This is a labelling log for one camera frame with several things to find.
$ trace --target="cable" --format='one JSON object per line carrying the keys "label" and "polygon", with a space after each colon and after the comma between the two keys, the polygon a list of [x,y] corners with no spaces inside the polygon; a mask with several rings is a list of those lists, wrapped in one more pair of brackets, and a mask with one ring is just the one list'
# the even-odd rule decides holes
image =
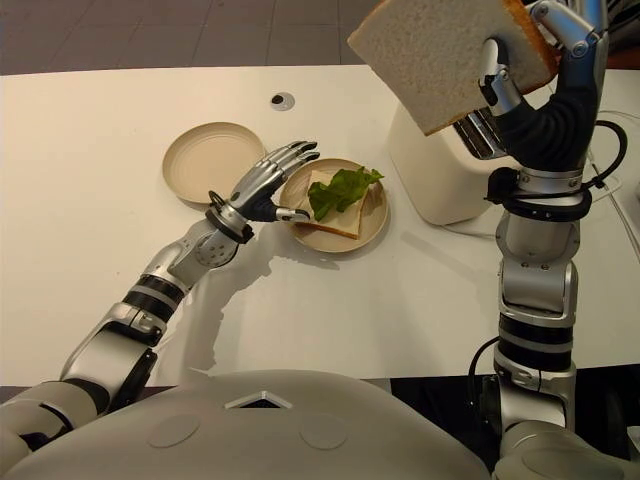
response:
{"label": "cable", "polygon": [[516,194],[510,195],[508,198],[510,199],[544,199],[544,198],[563,198],[569,197],[572,195],[576,195],[578,193],[584,193],[591,187],[604,188],[604,179],[611,175],[622,163],[625,155],[627,154],[627,147],[629,145],[629,141],[627,139],[627,133],[624,131],[620,125],[615,122],[611,122],[609,120],[596,120],[596,126],[606,127],[613,132],[618,137],[618,142],[620,142],[620,146],[618,148],[618,154],[616,158],[611,162],[604,172],[599,175],[594,175],[591,180],[586,183],[583,183],[578,190],[574,190],[573,192],[560,192],[560,193],[534,193],[534,194]]}
{"label": "cable", "polygon": [[487,240],[493,240],[494,238],[496,238],[495,233],[480,232],[475,230],[468,230],[468,231],[457,230],[456,228],[451,227],[450,225],[440,225],[440,227],[443,230],[446,230],[447,232],[457,233],[458,235],[466,235],[468,237],[484,238]]}
{"label": "cable", "polygon": [[610,115],[618,115],[622,118],[626,118],[627,120],[640,120],[640,115],[636,115],[634,113],[629,112],[621,112],[619,110],[600,110],[598,113],[608,113]]}
{"label": "cable", "polygon": [[491,345],[500,340],[500,337],[494,337],[491,340],[483,343],[476,351],[471,363],[469,364],[469,373],[467,374],[467,397],[469,399],[469,406],[473,409],[476,418],[479,418],[478,412],[478,390],[476,385],[476,366],[482,353]]}

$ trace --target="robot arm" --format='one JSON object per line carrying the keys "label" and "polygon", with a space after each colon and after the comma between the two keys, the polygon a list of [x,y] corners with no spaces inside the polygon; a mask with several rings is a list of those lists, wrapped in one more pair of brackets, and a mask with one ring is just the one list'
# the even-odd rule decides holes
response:
{"label": "robot arm", "polygon": [[502,434],[496,479],[638,474],[572,432],[578,275],[571,259],[580,244],[579,220],[591,206],[592,182],[583,184],[582,175],[608,46],[605,3],[584,0],[573,7],[578,13],[553,0],[530,8],[563,45],[556,93],[539,110],[512,82],[500,40],[488,39],[482,51],[480,90],[506,151],[523,167],[494,172],[488,192],[506,210],[496,232],[503,254],[494,349],[498,388],[489,380],[483,394],[485,406],[499,410],[483,412],[499,419],[493,426]]}
{"label": "robot arm", "polygon": [[316,145],[294,142],[271,152],[227,201],[210,192],[207,218],[156,254],[71,354],[60,380],[26,390],[0,407],[0,475],[30,452],[137,399],[167,322],[198,280],[229,263],[252,237],[249,221],[309,219],[306,211],[274,205],[271,196],[298,167],[319,157]]}

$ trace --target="bread crust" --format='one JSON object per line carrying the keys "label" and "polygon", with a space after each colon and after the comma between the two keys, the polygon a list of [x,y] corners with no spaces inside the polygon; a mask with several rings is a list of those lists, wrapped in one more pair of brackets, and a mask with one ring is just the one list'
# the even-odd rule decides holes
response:
{"label": "bread crust", "polygon": [[547,79],[544,82],[525,89],[522,93],[533,92],[549,83],[553,77],[557,75],[558,62],[556,61],[553,48],[547,43],[542,33],[540,33],[540,30],[538,30],[538,27],[533,23],[529,12],[527,12],[522,2],[520,2],[520,0],[502,0],[502,5],[504,5],[504,8],[511,14],[513,20],[520,25],[522,31],[531,42],[533,50],[538,52],[547,67],[549,74]]}

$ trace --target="black cable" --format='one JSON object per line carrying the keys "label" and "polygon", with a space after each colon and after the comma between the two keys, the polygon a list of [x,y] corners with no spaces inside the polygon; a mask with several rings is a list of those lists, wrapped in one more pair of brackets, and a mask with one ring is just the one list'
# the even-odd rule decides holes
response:
{"label": "black cable", "polygon": [[478,417],[478,390],[476,388],[476,366],[482,353],[491,345],[496,343],[500,337],[494,337],[488,342],[483,343],[476,351],[471,363],[469,364],[469,373],[467,374],[467,396],[469,398],[469,406],[473,409],[474,415]]}
{"label": "black cable", "polygon": [[609,175],[611,175],[620,166],[620,164],[622,163],[622,160],[627,154],[627,147],[629,145],[629,141],[627,139],[627,133],[624,131],[624,128],[622,128],[620,125],[618,125],[615,122],[611,122],[609,120],[597,120],[596,126],[606,127],[610,130],[613,130],[613,132],[618,137],[618,142],[620,143],[616,158],[613,160],[613,162],[611,162],[611,165],[609,165],[609,167],[606,168],[601,174],[594,175],[594,177],[591,180],[589,180],[586,183],[583,183],[579,189],[574,190],[573,192],[532,193],[532,194],[523,193],[523,194],[517,194],[517,195],[510,195],[509,198],[518,199],[518,200],[519,199],[563,198],[563,197],[570,197],[578,193],[586,192],[588,189],[594,186],[596,188],[603,188],[605,186],[604,179],[607,178]]}

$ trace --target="gray floor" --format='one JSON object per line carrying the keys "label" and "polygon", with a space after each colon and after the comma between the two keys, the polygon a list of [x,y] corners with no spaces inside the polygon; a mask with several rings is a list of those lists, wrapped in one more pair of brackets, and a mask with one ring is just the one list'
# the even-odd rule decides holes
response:
{"label": "gray floor", "polygon": [[377,0],[0,0],[0,73],[362,61]]}

